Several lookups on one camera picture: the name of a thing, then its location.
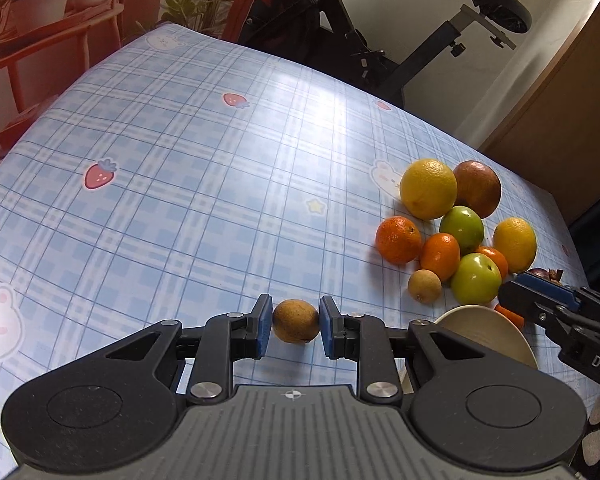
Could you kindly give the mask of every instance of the blue plaid tablecloth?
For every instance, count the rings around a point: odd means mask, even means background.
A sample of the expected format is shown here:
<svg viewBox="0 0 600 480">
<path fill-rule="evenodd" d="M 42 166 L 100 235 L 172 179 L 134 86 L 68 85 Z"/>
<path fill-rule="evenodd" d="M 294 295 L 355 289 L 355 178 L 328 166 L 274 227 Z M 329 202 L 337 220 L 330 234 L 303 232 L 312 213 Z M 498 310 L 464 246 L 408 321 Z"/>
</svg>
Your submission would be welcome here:
<svg viewBox="0 0 600 480">
<path fill-rule="evenodd" d="M 201 326 L 216 314 L 318 305 L 404 327 L 456 306 L 405 293 L 416 262 L 373 248 L 383 218 L 408 215 L 405 168 L 477 159 L 499 175 L 485 220 L 522 216 L 538 235 L 534 266 L 585 285 L 554 199 L 430 124 L 329 76 L 177 25 L 139 38 L 89 70 L 0 165 L 0 410 L 45 371 L 161 319 Z M 439 220 L 416 220 L 424 237 Z M 597 388 L 526 329 L 542 370 L 587 402 Z M 319 340 L 272 335 L 261 361 L 235 364 L 253 384 L 354 383 Z M 0 431 L 0 478 L 14 467 Z"/>
</svg>

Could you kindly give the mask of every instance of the silver screw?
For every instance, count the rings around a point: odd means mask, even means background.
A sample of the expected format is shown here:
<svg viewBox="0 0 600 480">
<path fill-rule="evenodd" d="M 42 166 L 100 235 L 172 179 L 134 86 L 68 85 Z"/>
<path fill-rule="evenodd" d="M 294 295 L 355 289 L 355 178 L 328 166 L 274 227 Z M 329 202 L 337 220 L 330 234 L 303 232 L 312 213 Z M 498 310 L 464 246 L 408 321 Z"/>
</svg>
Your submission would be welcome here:
<svg viewBox="0 0 600 480">
<path fill-rule="evenodd" d="M 191 387 L 191 395 L 199 399 L 213 399 L 222 393 L 222 386 L 216 383 L 196 383 Z"/>
<path fill-rule="evenodd" d="M 383 399 L 386 399 L 388 397 L 393 397 L 396 393 L 398 393 L 398 386 L 380 381 L 378 383 L 371 383 L 369 386 L 367 386 L 366 392 L 374 397 L 382 397 Z"/>
</svg>

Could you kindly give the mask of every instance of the black bicycle saddle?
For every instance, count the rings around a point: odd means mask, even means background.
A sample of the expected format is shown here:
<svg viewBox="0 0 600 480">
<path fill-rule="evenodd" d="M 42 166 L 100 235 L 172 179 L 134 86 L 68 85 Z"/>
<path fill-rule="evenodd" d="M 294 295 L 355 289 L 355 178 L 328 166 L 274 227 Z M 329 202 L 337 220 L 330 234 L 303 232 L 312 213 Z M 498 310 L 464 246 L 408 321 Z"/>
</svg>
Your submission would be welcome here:
<svg viewBox="0 0 600 480">
<path fill-rule="evenodd" d="M 524 34 L 531 28 L 531 13 L 517 0 L 471 0 L 492 22 L 511 32 Z"/>
</svg>

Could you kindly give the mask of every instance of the beige bowl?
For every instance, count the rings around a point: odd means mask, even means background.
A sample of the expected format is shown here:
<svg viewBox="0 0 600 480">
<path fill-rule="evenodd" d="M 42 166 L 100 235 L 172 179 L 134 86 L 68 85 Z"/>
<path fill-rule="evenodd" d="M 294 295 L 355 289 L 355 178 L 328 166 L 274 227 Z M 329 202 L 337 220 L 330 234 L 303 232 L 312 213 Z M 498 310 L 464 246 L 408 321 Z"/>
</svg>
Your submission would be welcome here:
<svg viewBox="0 0 600 480">
<path fill-rule="evenodd" d="M 457 306 L 440 316 L 436 323 L 451 332 L 538 370 L 536 357 L 520 330 L 492 308 L 481 305 Z M 400 379 L 404 392 L 412 392 L 413 389 L 404 366 L 400 371 Z"/>
</svg>

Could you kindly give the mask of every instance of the strawberry print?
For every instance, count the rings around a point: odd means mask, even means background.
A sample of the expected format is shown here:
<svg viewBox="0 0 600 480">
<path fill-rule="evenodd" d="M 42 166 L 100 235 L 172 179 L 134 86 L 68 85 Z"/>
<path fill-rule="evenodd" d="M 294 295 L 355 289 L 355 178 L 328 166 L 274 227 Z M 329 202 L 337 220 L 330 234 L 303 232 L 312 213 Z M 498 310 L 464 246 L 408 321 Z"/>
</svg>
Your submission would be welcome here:
<svg viewBox="0 0 600 480">
<path fill-rule="evenodd" d="M 249 102 L 247 101 L 247 99 L 241 96 L 240 94 L 222 94 L 222 99 L 224 100 L 225 104 L 234 108 L 242 109 L 249 107 Z"/>
<path fill-rule="evenodd" d="M 99 160 L 84 173 L 84 187 L 86 189 L 98 189 L 113 180 L 117 170 L 115 162 L 110 158 Z"/>
</svg>

